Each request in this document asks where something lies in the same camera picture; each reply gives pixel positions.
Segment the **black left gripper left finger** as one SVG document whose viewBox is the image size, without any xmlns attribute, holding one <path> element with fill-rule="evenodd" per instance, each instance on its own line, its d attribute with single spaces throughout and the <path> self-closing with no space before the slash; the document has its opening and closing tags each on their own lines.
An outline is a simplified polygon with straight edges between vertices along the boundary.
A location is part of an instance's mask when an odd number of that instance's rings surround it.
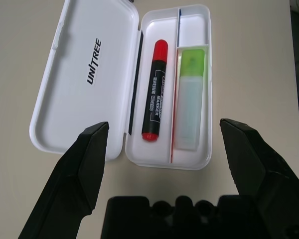
<svg viewBox="0 0 299 239">
<path fill-rule="evenodd" d="M 109 124 L 86 128 L 58 160 L 19 238 L 74 239 L 95 209 L 102 183 Z"/>
</svg>

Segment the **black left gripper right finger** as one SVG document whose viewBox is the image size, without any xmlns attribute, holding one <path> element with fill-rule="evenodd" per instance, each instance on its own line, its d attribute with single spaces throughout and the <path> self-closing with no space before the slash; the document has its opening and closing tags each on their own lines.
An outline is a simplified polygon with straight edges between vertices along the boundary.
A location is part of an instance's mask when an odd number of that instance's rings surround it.
<svg viewBox="0 0 299 239">
<path fill-rule="evenodd" d="M 299 179 L 257 130 L 232 119 L 220 128 L 238 193 L 250 196 L 274 239 L 299 239 Z"/>
</svg>

